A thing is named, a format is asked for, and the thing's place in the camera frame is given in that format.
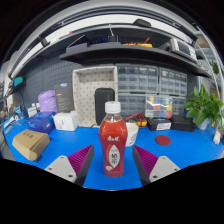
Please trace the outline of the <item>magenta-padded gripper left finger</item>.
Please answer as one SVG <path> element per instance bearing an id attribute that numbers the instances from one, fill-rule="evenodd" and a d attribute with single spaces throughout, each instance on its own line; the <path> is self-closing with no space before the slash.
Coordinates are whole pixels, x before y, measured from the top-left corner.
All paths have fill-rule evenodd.
<path id="1" fill-rule="evenodd" d="M 82 186 L 85 182 L 93 156 L 94 146 L 89 145 L 69 156 L 60 155 L 45 170 Z"/>

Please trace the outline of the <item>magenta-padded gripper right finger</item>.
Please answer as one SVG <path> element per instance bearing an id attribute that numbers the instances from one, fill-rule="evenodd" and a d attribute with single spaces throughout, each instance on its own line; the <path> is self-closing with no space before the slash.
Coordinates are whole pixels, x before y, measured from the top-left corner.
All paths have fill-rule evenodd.
<path id="1" fill-rule="evenodd" d="M 132 148 L 139 178 L 143 186 L 180 170 L 167 156 L 156 156 L 137 145 Z"/>

